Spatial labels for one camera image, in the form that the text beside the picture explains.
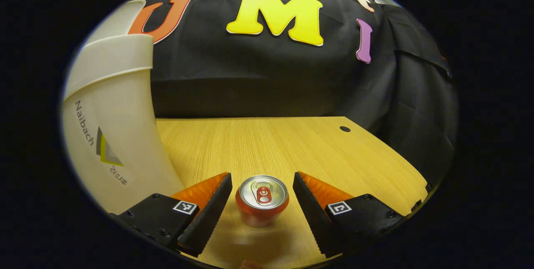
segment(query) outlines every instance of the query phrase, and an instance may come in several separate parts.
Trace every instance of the table surface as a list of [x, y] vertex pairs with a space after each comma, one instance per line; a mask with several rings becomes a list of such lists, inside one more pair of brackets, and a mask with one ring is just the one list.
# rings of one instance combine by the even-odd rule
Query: table surface
[[[346, 117], [157, 119], [156, 124], [185, 187], [232, 174], [232, 194], [206, 248], [194, 258], [217, 267], [237, 269], [246, 259], [265, 269], [288, 269], [327, 260], [292, 189], [296, 171], [354, 196], [372, 194], [404, 216], [427, 195], [427, 182], [410, 163]], [[282, 180], [290, 197], [277, 221], [263, 228], [240, 221], [234, 196], [246, 178], [258, 174]]]

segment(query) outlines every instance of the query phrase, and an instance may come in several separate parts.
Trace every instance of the logo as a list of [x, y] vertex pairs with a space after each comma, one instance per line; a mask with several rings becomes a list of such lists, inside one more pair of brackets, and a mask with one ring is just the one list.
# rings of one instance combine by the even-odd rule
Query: logo
[[334, 216], [348, 212], [348, 211], [352, 211], [350, 206], [348, 206], [347, 203], [345, 203], [345, 201], [328, 204], [328, 208], [330, 209], [332, 214], [334, 214]]
[[196, 208], [196, 204], [186, 202], [186, 201], [181, 201], [178, 204], [176, 204], [176, 206], [172, 209], [175, 211], [182, 212], [184, 214], [191, 215], [193, 214], [193, 211], [195, 210], [195, 208]]
[[113, 153], [109, 143], [106, 141], [106, 138], [103, 136], [102, 130], [98, 128], [97, 134], [97, 155], [101, 157], [101, 162], [116, 165], [124, 166], [121, 161], [118, 160], [118, 157]]

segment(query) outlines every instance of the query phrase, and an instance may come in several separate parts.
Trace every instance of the red soda can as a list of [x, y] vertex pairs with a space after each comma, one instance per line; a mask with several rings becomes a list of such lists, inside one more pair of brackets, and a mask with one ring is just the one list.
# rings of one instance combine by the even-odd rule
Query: red soda can
[[269, 175], [252, 176], [235, 192], [242, 221], [253, 227], [271, 225], [289, 201], [284, 183]]

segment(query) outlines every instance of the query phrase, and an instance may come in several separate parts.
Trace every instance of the yellow letter m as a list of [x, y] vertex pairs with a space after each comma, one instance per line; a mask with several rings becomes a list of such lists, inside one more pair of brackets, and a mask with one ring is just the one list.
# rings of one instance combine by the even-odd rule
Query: yellow letter m
[[229, 33], [259, 35], [263, 26], [258, 23], [261, 11], [273, 35], [280, 35], [290, 21], [295, 18], [295, 27], [288, 32], [290, 38], [311, 45], [322, 45], [319, 35], [319, 8], [317, 0], [291, 0], [287, 4], [281, 0], [242, 0], [234, 22], [227, 25]]

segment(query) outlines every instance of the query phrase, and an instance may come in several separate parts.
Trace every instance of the white container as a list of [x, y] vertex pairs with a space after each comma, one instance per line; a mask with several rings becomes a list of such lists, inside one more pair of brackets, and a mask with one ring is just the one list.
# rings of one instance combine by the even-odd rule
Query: white container
[[158, 133], [150, 91], [153, 37], [128, 35], [144, 0], [126, 3], [73, 62], [61, 117], [73, 168], [93, 198], [120, 214], [152, 193], [184, 186]]

